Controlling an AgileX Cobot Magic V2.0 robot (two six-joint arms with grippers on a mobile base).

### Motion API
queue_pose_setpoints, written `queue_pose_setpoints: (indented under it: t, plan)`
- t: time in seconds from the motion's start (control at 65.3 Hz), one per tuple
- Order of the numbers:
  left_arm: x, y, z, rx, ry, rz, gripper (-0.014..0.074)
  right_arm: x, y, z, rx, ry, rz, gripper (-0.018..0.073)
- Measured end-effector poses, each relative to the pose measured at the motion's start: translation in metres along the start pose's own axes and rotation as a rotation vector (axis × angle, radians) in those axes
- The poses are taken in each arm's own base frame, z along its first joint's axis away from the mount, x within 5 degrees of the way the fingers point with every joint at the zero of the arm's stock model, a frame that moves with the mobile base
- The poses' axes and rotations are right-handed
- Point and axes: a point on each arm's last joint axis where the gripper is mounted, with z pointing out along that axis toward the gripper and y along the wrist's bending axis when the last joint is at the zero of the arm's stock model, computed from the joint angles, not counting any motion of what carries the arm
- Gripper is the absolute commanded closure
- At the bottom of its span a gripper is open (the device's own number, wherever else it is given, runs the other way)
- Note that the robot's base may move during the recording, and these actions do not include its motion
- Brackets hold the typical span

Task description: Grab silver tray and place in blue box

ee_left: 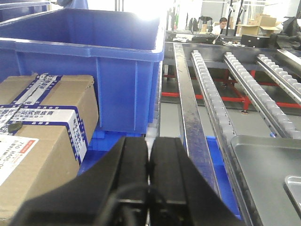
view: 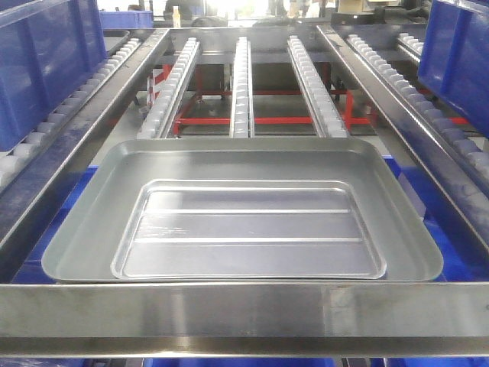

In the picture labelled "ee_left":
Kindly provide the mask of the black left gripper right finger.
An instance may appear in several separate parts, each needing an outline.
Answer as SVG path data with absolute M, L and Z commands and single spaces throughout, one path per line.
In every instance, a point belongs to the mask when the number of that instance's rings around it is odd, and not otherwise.
M 153 226 L 243 226 L 202 177 L 180 139 L 158 137 L 150 156 Z

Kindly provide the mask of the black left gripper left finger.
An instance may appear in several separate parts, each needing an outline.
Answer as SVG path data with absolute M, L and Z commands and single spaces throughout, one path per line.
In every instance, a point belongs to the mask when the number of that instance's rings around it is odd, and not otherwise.
M 142 137 L 122 137 L 90 169 L 24 202 L 13 226 L 143 226 L 147 216 L 148 148 Z

